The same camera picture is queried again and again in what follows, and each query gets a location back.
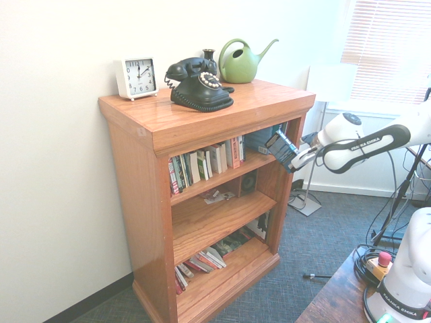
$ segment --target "paperback book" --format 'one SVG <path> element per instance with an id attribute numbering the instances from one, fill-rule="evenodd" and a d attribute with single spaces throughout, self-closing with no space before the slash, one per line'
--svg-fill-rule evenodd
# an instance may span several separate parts
<path id="1" fill-rule="evenodd" d="M 222 258 L 224 258 L 226 255 L 249 241 L 253 236 L 255 236 L 255 234 L 249 228 L 241 227 L 234 233 L 213 244 L 211 247 L 215 249 Z"/>

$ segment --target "white alarm clock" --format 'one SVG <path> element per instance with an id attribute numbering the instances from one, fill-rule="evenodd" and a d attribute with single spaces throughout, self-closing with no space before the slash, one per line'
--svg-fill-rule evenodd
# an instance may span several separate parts
<path id="1" fill-rule="evenodd" d="M 114 61 L 114 66 L 120 97 L 133 101 L 142 96 L 157 95 L 159 89 L 152 57 L 121 59 Z"/>

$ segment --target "clock face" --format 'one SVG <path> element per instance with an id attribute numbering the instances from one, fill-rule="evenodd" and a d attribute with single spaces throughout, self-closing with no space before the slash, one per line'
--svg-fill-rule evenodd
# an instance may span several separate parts
<path id="1" fill-rule="evenodd" d="M 152 59 L 125 61 L 129 91 L 132 96 L 156 89 Z"/>

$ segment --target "lamp base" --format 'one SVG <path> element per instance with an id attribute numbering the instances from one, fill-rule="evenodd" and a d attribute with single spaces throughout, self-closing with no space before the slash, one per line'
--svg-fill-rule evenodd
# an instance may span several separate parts
<path id="1" fill-rule="evenodd" d="M 301 212 L 303 215 L 308 217 L 311 213 L 319 210 L 322 206 L 309 198 L 305 198 L 304 195 L 298 194 L 296 198 L 289 203 L 291 207 Z"/>

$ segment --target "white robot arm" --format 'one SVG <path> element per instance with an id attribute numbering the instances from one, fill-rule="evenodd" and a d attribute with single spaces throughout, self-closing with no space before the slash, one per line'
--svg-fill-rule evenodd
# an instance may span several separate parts
<path id="1" fill-rule="evenodd" d="M 322 157 L 328 170 L 342 174 L 374 155 L 402 147 L 431 142 L 431 100 L 420 104 L 418 111 L 403 115 L 381 130 L 365 136 L 361 120 L 343 113 L 317 133 L 310 147 L 289 165 L 292 172 Z"/>

